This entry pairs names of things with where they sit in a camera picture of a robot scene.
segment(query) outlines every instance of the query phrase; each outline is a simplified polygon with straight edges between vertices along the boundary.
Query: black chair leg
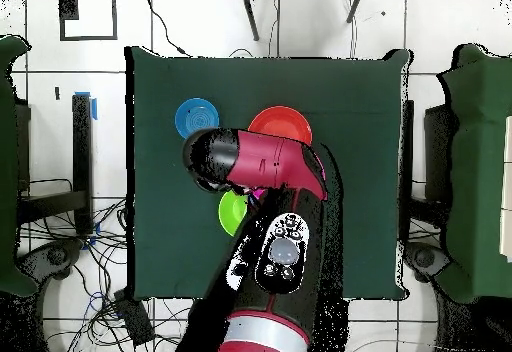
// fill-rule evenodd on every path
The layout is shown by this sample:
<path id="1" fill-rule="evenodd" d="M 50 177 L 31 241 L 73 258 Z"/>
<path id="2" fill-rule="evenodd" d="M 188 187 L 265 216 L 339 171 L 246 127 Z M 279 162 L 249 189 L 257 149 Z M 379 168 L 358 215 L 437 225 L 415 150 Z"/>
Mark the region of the black chair leg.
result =
<path id="1" fill-rule="evenodd" d="M 258 35 L 258 28 L 256 27 L 256 21 L 254 20 L 254 14 L 252 13 L 251 0 L 244 0 L 244 6 L 247 11 L 247 17 L 249 17 L 249 24 L 251 24 L 254 41 L 257 42 L 260 39 L 260 36 Z"/>
<path id="2" fill-rule="evenodd" d="M 354 19 L 354 14 L 356 13 L 357 6 L 359 5 L 360 0 L 354 0 L 354 3 L 352 4 L 352 7 L 350 8 L 350 12 L 348 13 L 347 17 L 347 24 L 350 24 L 352 20 Z"/>

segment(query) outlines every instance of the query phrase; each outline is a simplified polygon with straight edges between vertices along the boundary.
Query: blue object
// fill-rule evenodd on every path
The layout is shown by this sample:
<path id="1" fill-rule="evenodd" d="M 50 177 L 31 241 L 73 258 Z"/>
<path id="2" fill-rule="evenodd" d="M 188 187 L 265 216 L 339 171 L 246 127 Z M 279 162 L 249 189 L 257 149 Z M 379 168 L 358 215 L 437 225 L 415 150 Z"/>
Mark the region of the blue object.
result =
<path id="1" fill-rule="evenodd" d="M 176 130 L 186 139 L 194 131 L 219 126 L 219 113 L 205 99 L 192 98 L 183 102 L 174 117 Z"/>
<path id="2" fill-rule="evenodd" d="M 96 98 L 94 98 L 92 101 L 91 101 L 91 116 L 92 118 L 94 118 L 95 120 L 98 119 L 98 105 L 97 105 L 97 100 Z"/>
<path id="3" fill-rule="evenodd" d="M 95 236 L 91 236 L 89 238 L 89 243 L 94 246 L 96 245 L 96 237 Z M 82 247 L 82 251 L 87 251 L 89 249 L 89 247 L 87 246 L 87 244 L 85 244 L 83 247 Z"/>

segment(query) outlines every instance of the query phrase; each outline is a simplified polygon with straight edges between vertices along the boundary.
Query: blue plate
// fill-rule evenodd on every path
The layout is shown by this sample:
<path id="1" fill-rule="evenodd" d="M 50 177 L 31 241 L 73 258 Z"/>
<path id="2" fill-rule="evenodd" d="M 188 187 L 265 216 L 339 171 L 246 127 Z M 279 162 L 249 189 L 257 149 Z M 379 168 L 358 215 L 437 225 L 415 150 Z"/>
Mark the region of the blue plate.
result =
<path id="1" fill-rule="evenodd" d="M 219 113 L 205 99 L 192 98 L 183 102 L 174 117 L 176 130 L 186 139 L 194 131 L 219 126 Z"/>

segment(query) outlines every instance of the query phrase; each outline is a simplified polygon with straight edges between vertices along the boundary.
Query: table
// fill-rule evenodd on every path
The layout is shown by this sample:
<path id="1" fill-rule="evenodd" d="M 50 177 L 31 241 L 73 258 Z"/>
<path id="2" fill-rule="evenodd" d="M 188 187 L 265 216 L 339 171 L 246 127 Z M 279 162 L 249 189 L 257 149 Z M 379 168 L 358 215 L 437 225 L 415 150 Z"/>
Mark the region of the table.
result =
<path id="1" fill-rule="evenodd" d="M 224 127 L 247 128 L 270 106 L 300 111 L 311 125 L 313 148 L 325 143 L 343 178 L 344 296 L 405 296 L 395 274 L 408 51 L 375 61 L 161 58 L 137 47 L 126 56 L 134 94 L 135 170 L 129 170 L 129 182 L 135 182 L 135 251 L 129 281 L 136 299 L 203 297 L 230 251 L 231 238 L 217 217 L 221 194 L 199 190 L 182 166 L 174 114 L 192 97 L 213 103 Z"/>

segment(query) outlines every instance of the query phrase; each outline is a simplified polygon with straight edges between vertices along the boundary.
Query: white floor tile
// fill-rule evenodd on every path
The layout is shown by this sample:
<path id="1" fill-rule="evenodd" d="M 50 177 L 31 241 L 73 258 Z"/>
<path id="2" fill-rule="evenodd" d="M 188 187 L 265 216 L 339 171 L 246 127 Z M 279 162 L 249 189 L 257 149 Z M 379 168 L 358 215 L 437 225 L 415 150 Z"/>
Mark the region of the white floor tile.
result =
<path id="1" fill-rule="evenodd" d="M 374 299 L 354 299 L 348 305 L 348 319 L 357 320 L 396 320 L 397 303 Z"/>
<path id="2" fill-rule="evenodd" d="M 502 208 L 512 211 L 512 162 L 505 163 L 503 169 Z"/>
<path id="3" fill-rule="evenodd" d="M 446 99 L 441 83 L 433 75 L 409 76 L 407 89 L 409 99 L 414 101 L 412 178 L 416 181 L 425 181 L 425 111 L 444 104 Z M 413 190 L 413 196 L 418 196 L 416 192 L 419 192 L 420 188 L 424 190 L 424 185 L 417 187 L 418 190 Z"/>
<path id="4" fill-rule="evenodd" d="M 155 340 L 156 352 L 174 352 L 177 344 L 183 338 L 187 329 L 186 321 L 156 321 L 155 322 L 155 334 L 157 338 Z"/>
<path id="5" fill-rule="evenodd" d="M 511 0 L 407 0 L 411 72 L 450 69 L 453 51 L 478 43 L 498 55 L 512 52 Z"/>
<path id="6" fill-rule="evenodd" d="M 11 78 L 16 96 L 19 99 L 27 99 L 27 75 L 24 73 L 12 73 Z"/>
<path id="7" fill-rule="evenodd" d="M 32 46 L 29 70 L 124 71 L 124 46 L 151 46 L 151 13 L 146 0 L 116 0 L 116 4 L 117 40 L 60 41 L 58 0 L 28 0 L 27 40 Z M 78 0 L 79 17 L 82 12 L 84 16 L 77 21 L 66 21 L 76 24 L 70 24 L 70 30 L 76 30 L 75 33 L 80 30 L 80 34 L 98 33 L 98 23 L 86 16 L 93 11 L 91 5 L 98 5 L 97 12 L 111 15 L 111 8 L 105 8 L 104 0 Z"/>
<path id="8" fill-rule="evenodd" d="M 507 117 L 505 162 L 512 162 L 512 115 Z"/>
<path id="9" fill-rule="evenodd" d="M 257 42 L 243 0 L 154 0 L 154 9 L 167 24 L 170 40 L 192 56 L 227 57 L 237 48 L 246 48 L 255 57 L 268 56 L 277 19 L 274 0 L 251 2 L 260 36 Z M 347 58 L 352 30 L 346 23 L 348 6 L 348 0 L 281 0 L 280 56 Z M 380 59 L 402 48 L 403 20 L 404 0 L 361 0 L 356 12 L 356 57 Z M 181 56 L 167 42 L 156 17 L 154 25 L 155 52 Z M 276 54 L 277 25 L 270 46 L 270 55 Z"/>
<path id="10" fill-rule="evenodd" d="M 400 320 L 437 321 L 437 303 L 430 283 L 420 283 L 404 264 L 403 284 L 410 295 L 400 305 Z"/>
<path id="11" fill-rule="evenodd" d="M 66 352 L 82 326 L 80 320 L 44 320 L 44 336 L 50 352 Z"/>
<path id="12" fill-rule="evenodd" d="M 126 328 L 123 327 L 124 323 L 122 321 L 112 321 L 109 325 L 114 330 L 115 335 L 120 342 L 128 337 Z M 80 320 L 45 320 L 45 337 L 47 338 L 50 352 L 67 352 L 75 337 L 75 333 L 80 331 L 82 326 L 85 326 L 83 330 L 84 333 L 77 338 L 76 346 L 73 344 L 71 348 L 73 352 L 121 352 L 116 344 L 98 345 L 93 343 L 88 338 L 87 333 L 85 333 L 87 324 L 84 324 Z M 94 329 L 97 333 L 97 338 L 102 342 L 115 342 L 116 339 L 112 330 L 100 324 L 95 325 Z M 133 341 L 131 340 L 120 343 L 120 346 L 123 349 L 123 352 L 134 352 Z M 153 352 L 153 342 L 147 342 L 146 346 L 144 344 L 139 345 L 136 352 Z"/>
<path id="13" fill-rule="evenodd" d="M 501 211 L 500 254 L 512 259 L 512 210 Z"/>
<path id="14" fill-rule="evenodd" d="M 155 319 L 187 319 L 192 304 L 192 299 L 155 299 Z"/>
<path id="15" fill-rule="evenodd" d="M 396 322 L 348 323 L 345 352 L 396 352 Z"/>
<path id="16" fill-rule="evenodd" d="M 25 0 L 0 0 L 0 36 L 25 37 Z M 18 57 L 13 71 L 25 71 L 26 55 Z"/>
<path id="17" fill-rule="evenodd" d="M 17 250 L 17 255 L 25 255 L 30 250 L 29 240 L 28 237 L 28 231 L 26 229 L 30 228 L 30 224 L 23 224 L 20 228 L 20 243 Z"/>
<path id="18" fill-rule="evenodd" d="M 434 352 L 437 323 L 400 323 L 398 352 Z"/>
<path id="19" fill-rule="evenodd" d="M 116 200 L 109 199 L 95 199 L 93 200 L 93 210 L 99 210 L 107 208 L 108 206 L 116 203 Z M 99 221 L 102 218 L 102 214 L 99 213 L 97 217 L 95 217 L 95 221 Z M 49 227 L 53 233 L 60 233 L 74 236 L 75 233 L 73 230 L 58 230 L 55 229 L 54 226 L 65 226 L 68 227 L 66 223 L 62 222 L 55 217 L 50 217 L 47 219 Z M 40 231 L 46 231 L 42 221 L 39 221 L 38 224 L 41 227 L 32 223 L 32 228 Z M 108 236 L 111 233 L 113 234 L 122 234 L 122 229 L 117 225 L 116 213 L 114 212 L 111 216 L 109 216 L 104 223 L 101 224 L 102 227 L 102 235 Z M 42 234 L 41 232 L 32 231 L 32 249 L 35 249 L 38 246 L 47 243 L 47 240 L 43 239 L 34 239 L 34 237 L 46 237 L 46 234 Z M 94 252 L 94 257 L 98 260 L 104 267 L 107 268 L 110 279 L 111 279 L 111 292 L 110 298 L 113 299 L 114 292 L 118 291 L 126 287 L 127 277 L 126 277 L 126 261 L 127 261 L 127 251 L 125 249 L 114 249 L 109 248 L 107 250 L 108 245 L 114 245 L 115 242 L 110 241 L 108 239 L 101 239 L 104 243 L 97 242 L 94 247 L 97 251 Z M 91 253 L 88 250 L 82 250 L 80 253 L 80 258 L 76 264 L 78 269 L 82 271 L 86 279 L 86 287 L 90 294 L 99 295 L 99 292 L 102 293 L 106 290 L 106 283 L 104 279 L 103 270 L 100 269 L 93 259 Z M 101 273 L 101 289 L 100 289 L 100 279 L 99 275 Z M 86 314 L 86 309 L 89 305 L 90 297 L 84 290 L 83 280 L 80 276 L 78 270 L 73 268 L 71 271 L 71 275 L 62 280 L 56 281 L 51 280 L 46 292 L 46 298 L 44 301 L 43 315 L 46 318 L 78 318 L 81 319 L 84 317 L 91 317 L 95 311 L 94 308 L 99 308 L 100 300 L 96 299 L 93 301 L 93 308 L 89 309 Z M 149 308 L 149 317 L 152 318 L 152 303 L 144 304 L 146 308 Z"/>
<path id="20" fill-rule="evenodd" d="M 254 56 L 267 54 L 263 42 L 252 39 L 243 0 L 153 0 L 153 8 L 165 22 L 169 40 L 189 55 L 225 58 L 237 48 L 246 48 Z M 167 42 L 156 16 L 153 25 L 155 52 L 184 56 Z"/>
<path id="21" fill-rule="evenodd" d="M 124 74 L 29 74 L 30 174 L 34 180 L 73 177 L 75 92 L 97 99 L 91 119 L 94 196 L 126 194 L 126 110 Z M 55 87 L 59 87 L 59 100 Z"/>
<path id="22" fill-rule="evenodd" d="M 302 0 L 304 11 L 309 14 L 311 24 L 303 23 L 301 7 L 291 4 L 288 10 L 292 25 L 297 31 L 287 36 L 292 52 L 296 56 L 328 56 L 348 58 L 352 26 L 346 23 L 349 12 L 347 0 L 321 0 L 311 2 Z M 355 13 L 354 40 L 357 59 L 381 59 L 393 49 L 404 46 L 404 9 L 405 0 L 361 0 Z M 315 25 L 308 29 L 305 25 Z M 301 54 L 303 44 L 297 40 L 299 34 L 305 35 L 310 49 Z"/>

